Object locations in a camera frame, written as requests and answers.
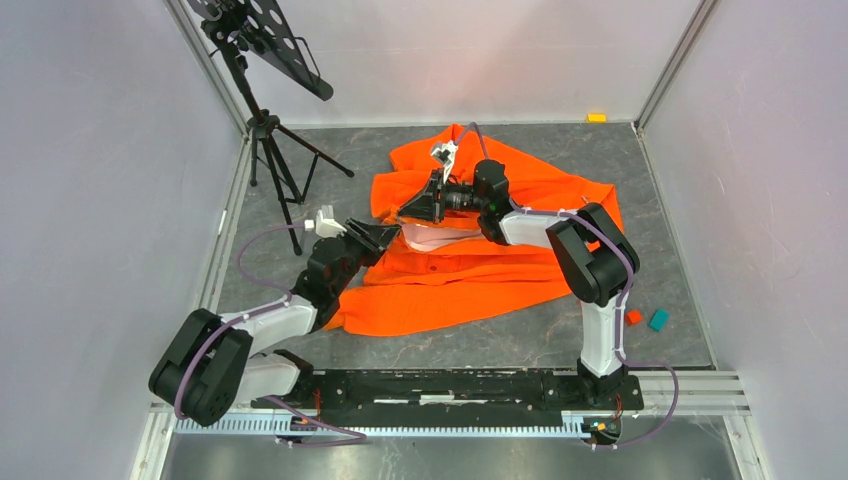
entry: orange cloth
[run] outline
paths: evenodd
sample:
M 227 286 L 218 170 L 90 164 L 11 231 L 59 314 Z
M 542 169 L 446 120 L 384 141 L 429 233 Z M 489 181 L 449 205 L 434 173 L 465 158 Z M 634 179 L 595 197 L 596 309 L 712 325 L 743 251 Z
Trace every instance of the orange cloth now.
M 456 139 L 462 128 L 452 125 L 433 138 L 393 150 L 389 158 L 396 171 L 374 178 L 372 214 L 394 222 L 397 209 L 439 167 L 430 157 L 432 146 Z M 558 210 L 598 202 L 621 227 L 614 186 L 569 175 L 488 137 L 486 147 L 491 158 L 505 165 L 510 195 L 519 205 Z M 469 132 L 457 151 L 452 173 L 460 181 L 472 182 L 474 166 L 482 158 L 480 141 Z M 438 226 L 479 231 L 476 217 L 456 214 Z M 571 293 L 549 249 L 469 239 L 421 253 L 410 249 L 402 235 L 368 269 L 365 286 L 342 294 L 341 308 L 326 328 L 344 327 L 350 333 L 373 336 L 406 335 L 500 315 Z

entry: tripod leg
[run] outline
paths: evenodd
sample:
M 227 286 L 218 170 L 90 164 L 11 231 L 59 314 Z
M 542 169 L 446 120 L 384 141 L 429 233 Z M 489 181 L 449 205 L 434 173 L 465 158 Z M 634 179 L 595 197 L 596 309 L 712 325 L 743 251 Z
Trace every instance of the tripod leg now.
M 306 192 L 309 191 L 309 184 L 312 183 L 312 174 L 315 173 L 315 165 L 318 164 L 318 154 L 312 157 L 312 165 L 309 166 L 309 175 L 306 176 L 306 183 L 303 184 L 303 198 L 306 198 Z
M 344 165 L 342 165 L 341 163 L 339 163 L 335 159 L 333 159 L 333 157 L 327 155 L 326 153 L 322 152 L 321 150 L 318 150 L 318 147 L 307 142 L 300 135 L 292 132 L 288 128 L 280 125 L 279 123 L 274 125 L 274 128 L 283 132 L 284 134 L 286 134 L 287 137 L 289 137 L 292 140 L 294 140 L 295 142 L 301 144 L 305 148 L 308 148 L 309 150 L 312 151 L 312 153 L 314 153 L 315 155 L 318 155 L 319 157 L 323 158 L 330 165 L 332 165 L 332 166 L 338 168 L 339 170 L 341 170 L 342 172 L 344 172 L 344 174 L 347 175 L 348 177 L 353 177 L 353 170 L 346 168 Z
M 286 219 L 286 223 L 291 225 L 291 214 L 289 213 L 289 204 L 286 202 L 286 196 L 283 193 L 283 186 L 280 185 L 280 176 L 277 174 L 277 166 L 276 162 L 272 159 L 273 153 L 271 152 L 271 145 L 273 145 L 272 139 L 262 139 L 262 148 L 265 150 L 265 157 L 268 158 L 268 168 L 271 170 L 271 178 L 274 181 L 274 189 L 277 190 L 277 199 L 280 201 L 280 206 L 283 207 L 283 217 Z M 292 248 L 294 249 L 295 255 L 301 255 L 303 253 L 303 249 L 300 247 L 300 243 L 297 241 L 297 234 L 293 228 L 289 229 L 289 235 L 291 235 L 292 239 Z
M 286 161 L 285 159 L 283 159 L 283 154 L 280 153 L 280 148 L 277 146 L 277 142 L 274 141 L 273 136 L 268 135 L 266 145 L 270 146 L 271 154 L 273 155 L 271 157 L 268 157 L 268 166 L 270 167 L 271 164 L 276 163 L 280 167 L 280 170 L 282 170 L 283 172 L 283 178 L 286 179 L 286 185 L 288 185 L 289 189 L 292 191 L 292 197 L 294 197 L 294 202 L 303 203 L 303 195 L 301 195 L 300 190 L 297 189 L 297 184 L 294 183 L 294 178 L 291 176 L 291 171 L 289 170 L 288 165 L 286 165 Z
M 250 132 L 250 186 L 256 186 L 256 162 L 259 160 L 259 156 L 256 151 L 256 134 L 254 132 Z

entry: robotic arm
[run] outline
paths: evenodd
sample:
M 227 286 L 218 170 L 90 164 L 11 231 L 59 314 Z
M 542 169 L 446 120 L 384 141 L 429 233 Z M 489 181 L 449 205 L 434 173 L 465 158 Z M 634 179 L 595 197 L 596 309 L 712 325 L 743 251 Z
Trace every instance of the robotic arm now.
M 455 149 L 437 145 L 433 153 L 443 164 L 452 165 Z M 560 212 L 521 208 L 509 196 L 504 165 L 494 160 L 477 164 L 472 184 L 452 181 L 443 174 L 445 170 L 434 170 L 427 186 L 399 209 L 399 215 L 438 223 L 446 211 L 476 211 L 480 212 L 477 223 L 489 241 L 552 249 L 566 283 L 581 301 L 583 349 L 577 371 L 584 397 L 594 403 L 593 399 L 617 393 L 628 376 L 627 367 L 616 355 L 616 339 L 623 338 L 623 332 L 616 332 L 615 321 L 616 308 L 623 309 L 626 300 L 618 296 L 627 282 L 627 270 L 604 243 L 590 250 L 599 239 L 580 222 L 563 217 L 571 214 L 591 224 L 625 255 L 633 272 L 638 272 L 636 251 L 606 210 L 598 203 Z M 618 353 L 624 358 L 623 350 Z
M 324 207 L 318 218 L 316 232 L 326 237 L 315 243 L 291 298 L 244 312 L 216 315 L 201 308 L 189 314 L 150 376 L 151 392 L 173 405 L 201 346 L 222 325 L 239 319 L 214 341 L 187 380 L 182 412 L 208 426 L 234 403 L 291 391 L 302 361 L 288 353 L 260 352 L 326 325 L 351 279 L 360 268 L 376 264 L 400 231 L 397 225 L 367 225 L 353 219 L 338 225 L 331 220 L 331 207 Z

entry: black robotic arm joint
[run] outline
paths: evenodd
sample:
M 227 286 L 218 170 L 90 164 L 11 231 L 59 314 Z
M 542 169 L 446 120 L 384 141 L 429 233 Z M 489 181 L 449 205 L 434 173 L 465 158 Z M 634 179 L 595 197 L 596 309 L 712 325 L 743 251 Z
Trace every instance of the black robotic arm joint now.
M 432 223 L 442 221 L 445 218 L 444 198 L 441 195 L 443 171 L 437 168 L 430 172 L 427 185 L 398 209 L 398 215 Z
M 479 162 L 474 168 L 474 198 L 481 207 L 477 224 L 486 240 L 498 245 L 508 245 L 501 220 L 514 210 L 505 169 L 502 163 L 491 159 Z
M 221 317 L 206 309 L 189 314 L 150 375 L 150 391 L 173 405 L 189 363 L 221 325 Z M 252 343 L 247 332 L 232 328 L 215 340 L 188 379 L 181 408 L 185 415 L 205 427 L 230 408 Z
M 323 328 L 339 310 L 339 296 L 362 267 L 376 265 L 400 232 L 399 225 L 368 225 L 350 219 L 338 237 L 322 238 L 312 247 L 306 270 L 292 293 L 318 311 L 312 331 Z
M 639 256 L 603 206 L 590 203 L 578 210 L 577 215 L 621 250 L 633 273 L 639 271 Z M 604 243 L 590 251 L 589 244 L 598 238 L 586 227 L 567 219 L 548 227 L 546 234 L 566 283 L 581 301 L 605 307 L 624 288 L 627 270 L 621 260 Z

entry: white wall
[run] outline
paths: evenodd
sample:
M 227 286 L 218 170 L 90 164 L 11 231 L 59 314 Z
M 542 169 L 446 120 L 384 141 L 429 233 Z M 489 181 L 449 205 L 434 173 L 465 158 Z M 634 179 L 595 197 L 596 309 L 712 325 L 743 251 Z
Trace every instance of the white wall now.
M 160 1 L 0 15 L 0 477 L 126 478 L 239 137 Z
M 632 120 L 698 1 L 279 3 L 335 96 L 323 103 L 248 54 L 260 105 L 294 125 L 408 125 L 582 121 L 589 111 Z
M 778 478 L 844 478 L 848 3 L 721 2 L 647 128 Z

